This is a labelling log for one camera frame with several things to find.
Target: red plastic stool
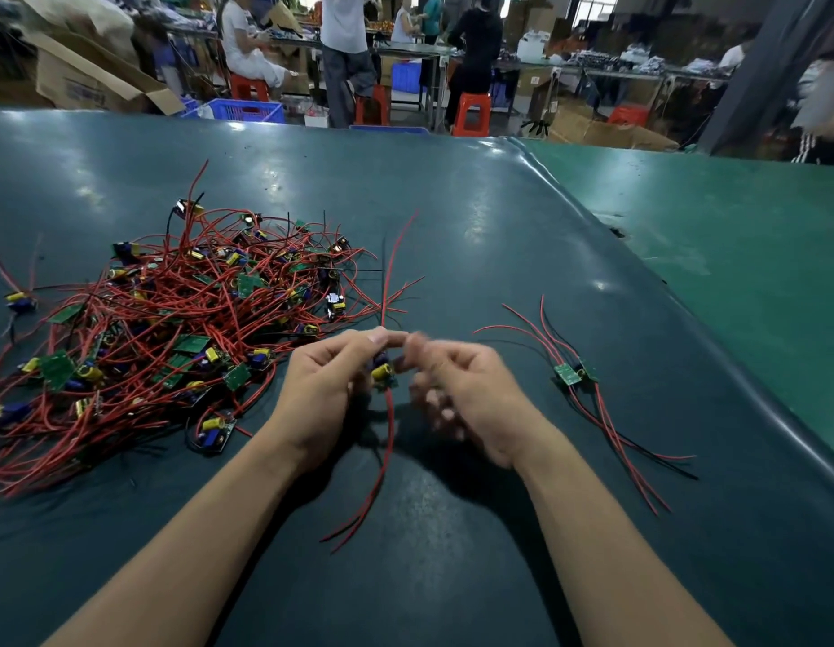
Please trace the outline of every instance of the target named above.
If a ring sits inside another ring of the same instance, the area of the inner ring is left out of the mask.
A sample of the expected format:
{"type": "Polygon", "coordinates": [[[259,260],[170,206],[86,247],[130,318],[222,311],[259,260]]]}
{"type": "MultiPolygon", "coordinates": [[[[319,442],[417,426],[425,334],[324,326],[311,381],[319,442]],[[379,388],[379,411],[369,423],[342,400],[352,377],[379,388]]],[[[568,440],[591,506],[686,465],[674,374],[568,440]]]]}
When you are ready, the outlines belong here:
{"type": "Polygon", "coordinates": [[[269,102],[267,82],[263,79],[247,79],[245,76],[229,72],[231,83],[231,97],[235,100],[252,100],[252,89],[256,90],[259,102],[269,102]]]}
{"type": "MultiPolygon", "coordinates": [[[[375,84],[372,87],[372,99],[377,100],[380,105],[380,124],[382,127],[389,127],[390,125],[390,97],[388,89],[383,86],[375,84]]],[[[368,124],[363,120],[365,114],[365,104],[368,97],[355,96],[355,125],[368,124]]]]}
{"type": "Polygon", "coordinates": [[[650,109],[648,107],[621,105],[615,107],[612,114],[608,116],[608,124],[638,125],[638,127],[643,127],[647,124],[647,116],[649,115],[650,109]]]}
{"type": "Polygon", "coordinates": [[[462,99],[459,100],[459,111],[455,114],[455,124],[453,125],[454,136],[473,136],[480,138],[488,135],[488,121],[492,117],[492,97],[488,93],[480,93],[474,95],[472,93],[463,93],[462,99]],[[468,109],[472,106],[479,107],[480,119],[477,120],[476,125],[468,124],[468,109]]]}

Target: window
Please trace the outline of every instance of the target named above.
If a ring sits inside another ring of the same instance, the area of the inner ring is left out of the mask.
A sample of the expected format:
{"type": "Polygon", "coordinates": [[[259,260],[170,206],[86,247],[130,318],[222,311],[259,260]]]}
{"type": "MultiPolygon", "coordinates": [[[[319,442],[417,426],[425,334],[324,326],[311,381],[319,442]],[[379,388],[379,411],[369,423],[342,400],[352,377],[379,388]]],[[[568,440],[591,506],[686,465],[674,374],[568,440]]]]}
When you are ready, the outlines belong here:
{"type": "Polygon", "coordinates": [[[575,10],[573,26],[577,27],[582,20],[599,20],[614,11],[618,0],[579,0],[579,7],[575,10]]]}

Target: dark green table surface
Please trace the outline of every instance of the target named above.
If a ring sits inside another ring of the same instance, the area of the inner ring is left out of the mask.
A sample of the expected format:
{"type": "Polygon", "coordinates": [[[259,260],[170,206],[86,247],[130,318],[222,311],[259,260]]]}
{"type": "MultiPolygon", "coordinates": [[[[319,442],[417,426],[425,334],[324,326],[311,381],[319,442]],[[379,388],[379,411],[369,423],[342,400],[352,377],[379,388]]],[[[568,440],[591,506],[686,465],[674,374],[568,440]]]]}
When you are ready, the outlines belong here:
{"type": "MultiPolygon", "coordinates": [[[[470,339],[511,321],[502,302],[536,317],[545,293],[553,324],[600,372],[621,430],[698,455],[699,481],[636,459],[674,509],[654,517],[538,351],[486,336],[657,553],[738,647],[834,644],[834,454],[512,141],[0,112],[0,256],[25,272],[42,232],[41,284],[93,279],[112,242],[163,231],[205,158],[208,208],[309,222],[326,211],[376,253],[419,208],[393,272],[393,285],[425,276],[401,302],[407,329],[470,339]]],[[[364,290],[377,294],[376,275],[364,290]]],[[[0,281],[0,331],[4,293],[0,281]]],[[[376,457],[357,445],[284,503],[217,644],[575,644],[519,480],[433,440],[406,404],[406,380],[394,398],[388,477],[355,539],[335,556],[318,544],[375,480],[376,457]]],[[[275,391],[245,426],[257,429],[274,402],[275,391]]],[[[385,431],[382,420],[372,427],[385,431]]],[[[233,440],[205,459],[174,434],[55,491],[0,500],[0,646],[43,640],[245,442],[233,440]]]]}
{"type": "Polygon", "coordinates": [[[834,449],[834,167],[525,144],[834,449]]]}

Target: forearm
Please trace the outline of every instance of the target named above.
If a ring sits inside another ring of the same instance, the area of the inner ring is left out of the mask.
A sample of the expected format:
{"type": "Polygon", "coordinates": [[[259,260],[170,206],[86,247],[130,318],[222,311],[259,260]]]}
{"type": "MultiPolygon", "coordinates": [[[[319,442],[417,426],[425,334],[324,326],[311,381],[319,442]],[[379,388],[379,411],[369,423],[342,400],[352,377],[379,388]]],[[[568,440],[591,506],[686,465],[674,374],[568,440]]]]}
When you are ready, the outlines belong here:
{"type": "Polygon", "coordinates": [[[731,642],[551,425],[516,463],[586,647],[731,642]]]}
{"type": "Polygon", "coordinates": [[[296,475],[270,440],[234,456],[46,645],[205,644],[296,475]]]}

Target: open cardboard box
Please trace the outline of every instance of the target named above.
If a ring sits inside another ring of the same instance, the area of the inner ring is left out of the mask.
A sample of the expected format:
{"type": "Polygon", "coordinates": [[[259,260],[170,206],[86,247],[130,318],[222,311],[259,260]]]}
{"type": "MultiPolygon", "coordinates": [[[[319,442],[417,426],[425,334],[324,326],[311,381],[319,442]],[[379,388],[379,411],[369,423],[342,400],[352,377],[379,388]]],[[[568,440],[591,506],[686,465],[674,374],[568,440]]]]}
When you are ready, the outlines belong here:
{"type": "Polygon", "coordinates": [[[26,40],[39,52],[36,92],[58,108],[142,113],[152,102],[164,115],[185,110],[166,85],[78,34],[34,33],[26,40]]]}
{"type": "Polygon", "coordinates": [[[648,151],[676,151],[674,141],[635,125],[609,125],[593,119],[593,110],[583,103],[558,107],[549,140],[554,143],[575,143],[597,147],[648,151]]]}

